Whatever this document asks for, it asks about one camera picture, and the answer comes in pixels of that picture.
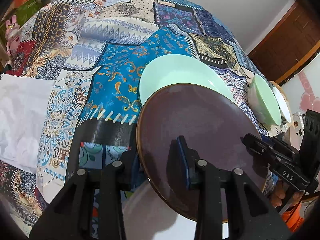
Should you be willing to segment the orange sleeve forearm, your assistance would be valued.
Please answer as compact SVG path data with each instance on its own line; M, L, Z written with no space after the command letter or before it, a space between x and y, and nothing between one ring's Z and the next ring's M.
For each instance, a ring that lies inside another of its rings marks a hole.
M304 223L304 218L300 216L301 207L302 204L299 203L295 206L289 207L287 211L281 215L282 220L291 232L296 232Z

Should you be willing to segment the person's right hand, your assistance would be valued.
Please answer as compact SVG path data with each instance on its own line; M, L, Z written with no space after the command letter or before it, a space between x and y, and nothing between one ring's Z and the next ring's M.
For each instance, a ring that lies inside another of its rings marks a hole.
M284 190L283 182L281 180L277 181L276 186L269 197L271 205L273 207L281 206L282 200L285 198L285 193L286 191ZM303 194L304 194L303 191L297 191L293 194L291 207L297 205L300 202Z

